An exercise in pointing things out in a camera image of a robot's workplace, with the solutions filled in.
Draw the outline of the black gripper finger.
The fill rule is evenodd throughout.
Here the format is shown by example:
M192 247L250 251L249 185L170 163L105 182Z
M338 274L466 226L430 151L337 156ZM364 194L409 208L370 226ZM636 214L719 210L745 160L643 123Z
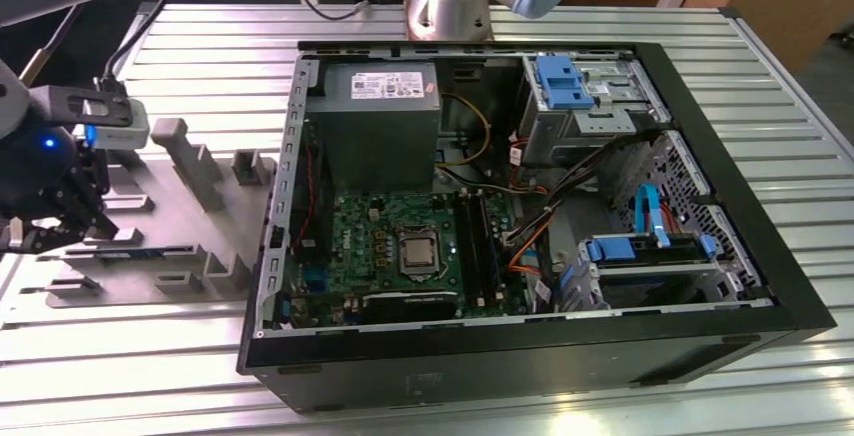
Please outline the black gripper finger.
M39 254L80 242L86 233L86 227L76 223L60 224L53 227L35 226L31 222L22 223L22 237L18 251L22 254Z
M118 228L105 215L102 201L110 189L104 150L77 149L65 183L69 193L66 209L70 221L84 236L112 240Z

